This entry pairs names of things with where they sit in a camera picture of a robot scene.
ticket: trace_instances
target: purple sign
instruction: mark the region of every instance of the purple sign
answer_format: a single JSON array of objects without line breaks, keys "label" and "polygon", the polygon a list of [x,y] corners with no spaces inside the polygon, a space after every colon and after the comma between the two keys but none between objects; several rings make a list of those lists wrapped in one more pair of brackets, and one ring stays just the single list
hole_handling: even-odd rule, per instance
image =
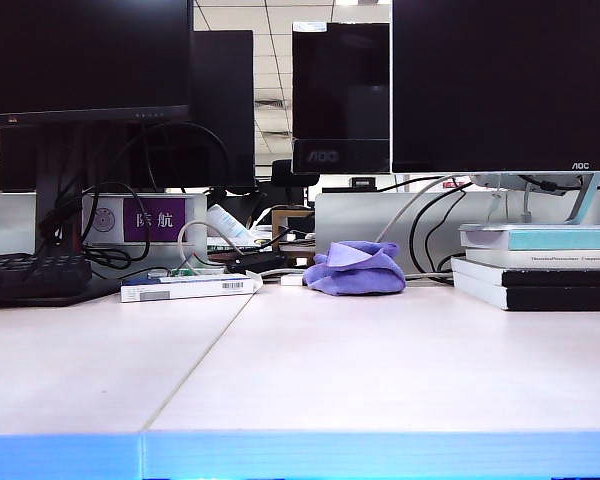
[{"label": "purple sign", "polygon": [[[186,221],[185,198],[142,198],[152,242],[176,242]],[[144,242],[145,219],[134,198],[124,199],[124,241]]]}]

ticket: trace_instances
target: desk seam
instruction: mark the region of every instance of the desk seam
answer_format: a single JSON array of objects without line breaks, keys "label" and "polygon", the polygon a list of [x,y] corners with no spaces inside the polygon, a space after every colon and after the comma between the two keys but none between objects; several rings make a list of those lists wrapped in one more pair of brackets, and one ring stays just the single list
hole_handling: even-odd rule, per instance
[{"label": "desk seam", "polygon": [[198,360],[191,366],[191,368],[187,371],[187,373],[184,375],[184,377],[176,384],[175,388],[171,391],[171,393],[169,393],[169,395],[167,395],[167,397],[160,404],[160,406],[153,413],[153,415],[151,415],[149,417],[149,419],[145,422],[145,424],[142,426],[142,428],[140,430],[141,433],[147,432],[152,427],[152,425],[155,423],[155,421],[160,416],[160,414],[164,411],[164,409],[167,407],[167,405],[169,405],[169,403],[171,403],[171,400],[173,400],[173,397],[176,396],[176,394],[180,391],[182,386],[187,382],[187,380],[189,380],[191,375],[193,375],[193,373],[196,371],[198,366],[200,366],[200,364],[204,361],[204,359],[207,358],[207,355],[209,355],[211,350],[213,350],[213,348],[220,341],[220,339],[222,339],[222,337],[227,332],[227,330],[229,330],[229,328],[231,328],[231,326],[233,325],[233,322],[235,322],[236,319],[240,316],[240,314],[244,311],[244,309],[247,308],[247,305],[249,305],[249,303],[251,302],[251,300],[253,299],[253,297],[255,295],[256,294],[253,294],[249,297],[249,299],[244,303],[244,305],[242,305],[242,307],[240,307],[240,309],[236,312],[236,314],[229,321],[229,323],[227,323],[227,325],[222,329],[222,331],[213,340],[213,342],[211,342],[211,345],[209,345],[209,347],[204,352],[202,352],[202,355],[200,355]]}]

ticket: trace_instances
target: gray partition panel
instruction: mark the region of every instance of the gray partition panel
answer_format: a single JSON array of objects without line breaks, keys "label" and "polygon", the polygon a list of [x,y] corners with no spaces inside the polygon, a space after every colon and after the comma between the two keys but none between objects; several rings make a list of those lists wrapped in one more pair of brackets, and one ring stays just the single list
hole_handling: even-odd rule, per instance
[{"label": "gray partition panel", "polygon": [[[463,223],[520,223],[523,211],[523,192],[500,192],[501,199],[493,198],[494,192],[467,192],[466,197],[453,209],[447,221],[435,231],[429,240],[434,263],[453,253],[461,252],[458,226]],[[316,250],[326,252],[331,242],[342,240],[373,241],[395,213],[415,193],[325,193],[316,197]],[[388,232],[386,241],[400,245],[398,264],[405,273],[417,273],[409,259],[407,240],[414,217],[439,193],[427,193],[412,205],[400,221]],[[437,225],[448,208],[458,198],[453,194],[431,207],[418,222],[414,247],[421,266],[431,267],[424,251],[427,232]],[[533,221],[539,223],[561,222],[569,215],[576,192],[564,197],[531,194],[529,210]],[[584,223],[596,223],[597,202],[591,206]]]}]

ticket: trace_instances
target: light blue book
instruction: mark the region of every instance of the light blue book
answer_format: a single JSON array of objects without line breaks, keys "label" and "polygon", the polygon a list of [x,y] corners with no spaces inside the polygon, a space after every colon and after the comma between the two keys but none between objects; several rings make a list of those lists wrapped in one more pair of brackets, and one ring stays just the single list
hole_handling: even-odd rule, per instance
[{"label": "light blue book", "polygon": [[462,225],[460,243],[495,250],[600,250],[600,225]]}]

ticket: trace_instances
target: charger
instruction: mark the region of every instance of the charger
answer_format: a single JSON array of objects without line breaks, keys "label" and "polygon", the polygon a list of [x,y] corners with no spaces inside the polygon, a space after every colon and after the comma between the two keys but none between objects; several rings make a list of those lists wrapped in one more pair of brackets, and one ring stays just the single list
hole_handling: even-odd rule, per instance
[{"label": "charger", "polygon": [[227,263],[229,273],[245,273],[247,270],[262,273],[267,270],[282,268],[287,264],[287,257],[280,252],[258,252],[242,255]]}]

